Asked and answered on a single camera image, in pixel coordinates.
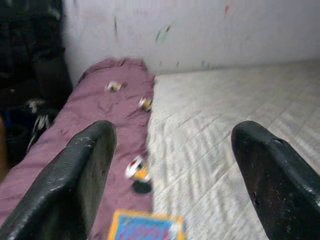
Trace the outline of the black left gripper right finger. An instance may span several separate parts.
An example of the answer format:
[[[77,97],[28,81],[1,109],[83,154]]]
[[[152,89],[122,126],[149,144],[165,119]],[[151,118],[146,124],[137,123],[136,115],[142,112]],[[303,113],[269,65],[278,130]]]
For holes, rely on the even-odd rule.
[[[238,123],[231,145],[269,240],[320,240],[320,175],[257,122]]]

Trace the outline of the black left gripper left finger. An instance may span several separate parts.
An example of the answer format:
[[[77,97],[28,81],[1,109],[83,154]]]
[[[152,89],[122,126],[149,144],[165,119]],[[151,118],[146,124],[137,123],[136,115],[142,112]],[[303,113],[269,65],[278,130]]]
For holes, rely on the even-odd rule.
[[[0,240],[88,240],[116,144],[107,120],[74,135],[4,221]]]

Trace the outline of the orange bordered blue board book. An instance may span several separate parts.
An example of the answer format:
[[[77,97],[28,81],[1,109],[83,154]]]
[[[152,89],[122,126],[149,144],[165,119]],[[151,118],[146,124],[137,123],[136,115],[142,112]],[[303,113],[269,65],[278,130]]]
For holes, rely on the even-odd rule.
[[[107,240],[186,240],[181,217],[133,210],[117,210]]]

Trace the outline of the black white striped bag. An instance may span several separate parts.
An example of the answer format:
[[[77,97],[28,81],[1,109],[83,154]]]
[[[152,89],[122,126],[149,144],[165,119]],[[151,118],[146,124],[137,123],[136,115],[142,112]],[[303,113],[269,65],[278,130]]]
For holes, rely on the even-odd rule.
[[[28,153],[39,137],[53,125],[55,118],[59,114],[59,110],[49,106],[45,100],[39,98],[30,99],[25,105],[35,117],[31,138],[26,149]]]

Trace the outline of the black round disc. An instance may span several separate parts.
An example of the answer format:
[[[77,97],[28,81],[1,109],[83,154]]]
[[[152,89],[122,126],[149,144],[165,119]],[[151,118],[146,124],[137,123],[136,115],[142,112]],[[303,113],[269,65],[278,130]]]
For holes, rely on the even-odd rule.
[[[148,182],[135,180],[132,184],[132,189],[139,195],[148,194],[152,191],[152,185]]]

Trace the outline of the white quilted mattress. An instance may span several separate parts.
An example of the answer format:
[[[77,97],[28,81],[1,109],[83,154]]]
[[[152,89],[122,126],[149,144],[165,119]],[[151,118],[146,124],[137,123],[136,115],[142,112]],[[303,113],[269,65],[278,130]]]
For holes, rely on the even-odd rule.
[[[184,219],[187,240],[268,240],[233,156],[255,121],[320,174],[320,63],[160,75],[148,126],[153,210]]]

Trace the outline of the purple bed sheet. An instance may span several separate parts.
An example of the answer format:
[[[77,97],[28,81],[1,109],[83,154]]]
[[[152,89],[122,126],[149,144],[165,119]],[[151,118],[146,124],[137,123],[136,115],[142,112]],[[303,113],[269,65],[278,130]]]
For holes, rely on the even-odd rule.
[[[152,98],[154,79],[141,59],[108,58],[88,68],[53,125],[0,184],[0,227],[40,172],[74,135],[96,121],[112,123],[116,147],[87,240],[107,240],[114,212],[118,209],[150,212],[153,208],[152,194],[135,193],[125,171],[135,157],[148,154],[146,138],[151,114],[139,107],[139,100],[142,97]],[[127,86],[117,92],[105,91],[109,82],[127,83]]]

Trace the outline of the black cluttered storage pile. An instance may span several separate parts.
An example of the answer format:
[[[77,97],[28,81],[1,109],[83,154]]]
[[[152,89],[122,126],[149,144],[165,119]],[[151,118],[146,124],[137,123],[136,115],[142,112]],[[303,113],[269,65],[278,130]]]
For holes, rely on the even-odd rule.
[[[0,0],[0,118],[9,169],[27,154],[42,99],[59,111],[72,92],[62,43],[63,0]]]

